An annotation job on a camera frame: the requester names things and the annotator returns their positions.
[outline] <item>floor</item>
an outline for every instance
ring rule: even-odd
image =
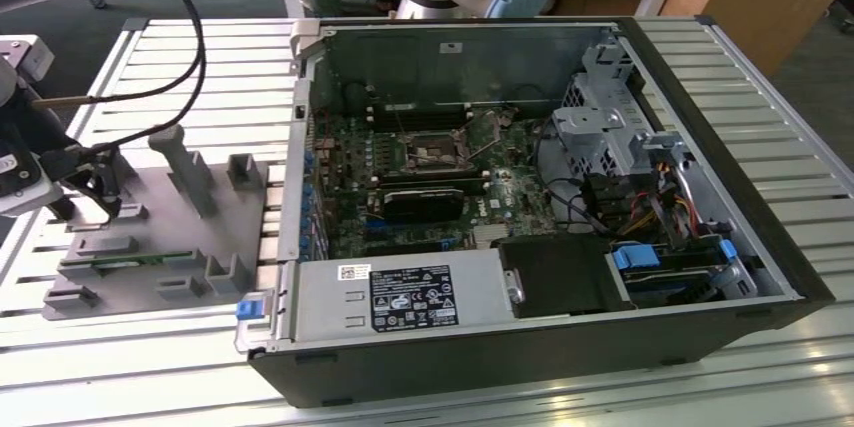
[[[107,0],[92,9],[87,0],[55,0],[0,14],[0,34],[36,34],[56,54],[40,83],[45,97],[85,92],[125,19],[185,18],[177,0]],[[281,0],[193,0],[203,18],[279,17]],[[772,83],[822,138],[854,166],[854,35],[820,19]],[[73,111],[59,112],[68,122]],[[0,217],[0,239],[10,221]]]
[[[774,86],[824,142],[854,167],[854,33],[822,18],[779,72]]]

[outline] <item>metal workbench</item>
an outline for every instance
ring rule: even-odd
[[[838,302],[702,362],[337,408],[296,410],[244,364],[233,307],[48,322],[41,298],[71,237],[47,213],[17,221],[0,251],[0,424],[836,425],[854,422],[851,174],[714,26],[643,19],[676,76],[771,203]],[[183,125],[208,163],[253,152],[269,173],[261,285],[272,282],[293,70],[288,20],[208,20],[209,79]],[[187,21],[121,33],[93,94],[159,86],[185,69]],[[192,81],[151,99],[81,109],[91,144],[165,120]],[[670,123],[654,94],[650,102]],[[137,165],[161,163],[136,142]]]

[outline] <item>warning symbol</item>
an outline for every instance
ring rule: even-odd
[[[373,297],[373,310],[388,310],[388,297]]]

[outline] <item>white label sticker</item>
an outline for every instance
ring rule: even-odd
[[[367,280],[371,264],[349,264],[337,266],[337,280]]]
[[[16,167],[17,159],[14,158],[14,154],[0,157],[0,174],[4,174],[9,170],[14,170]]]
[[[462,54],[463,53],[463,43],[462,42],[444,42],[439,44],[439,53],[440,54]]]

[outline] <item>motherboard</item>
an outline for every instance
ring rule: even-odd
[[[452,119],[403,112],[316,118],[328,257],[484,249],[554,232],[530,160],[542,120],[514,119],[507,106],[460,107]]]

